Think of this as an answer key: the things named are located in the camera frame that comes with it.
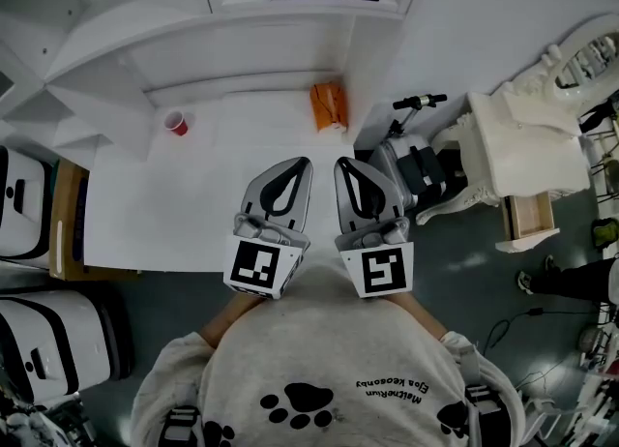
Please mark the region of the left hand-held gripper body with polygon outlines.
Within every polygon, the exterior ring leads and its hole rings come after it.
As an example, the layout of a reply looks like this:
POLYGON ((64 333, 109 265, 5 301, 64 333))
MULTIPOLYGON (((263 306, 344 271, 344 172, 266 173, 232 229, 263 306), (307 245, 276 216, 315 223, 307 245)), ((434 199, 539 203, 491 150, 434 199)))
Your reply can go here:
POLYGON ((302 232, 239 213, 226 238, 223 282, 237 292, 278 300, 309 246, 302 232))

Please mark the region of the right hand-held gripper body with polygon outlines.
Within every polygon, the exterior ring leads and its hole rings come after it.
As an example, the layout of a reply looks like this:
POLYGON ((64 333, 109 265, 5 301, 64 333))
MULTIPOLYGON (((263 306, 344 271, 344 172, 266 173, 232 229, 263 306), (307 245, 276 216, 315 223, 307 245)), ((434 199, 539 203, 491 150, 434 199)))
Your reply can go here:
POLYGON ((340 235, 335 244, 360 298, 410 292, 414 243, 410 221, 399 217, 340 235))

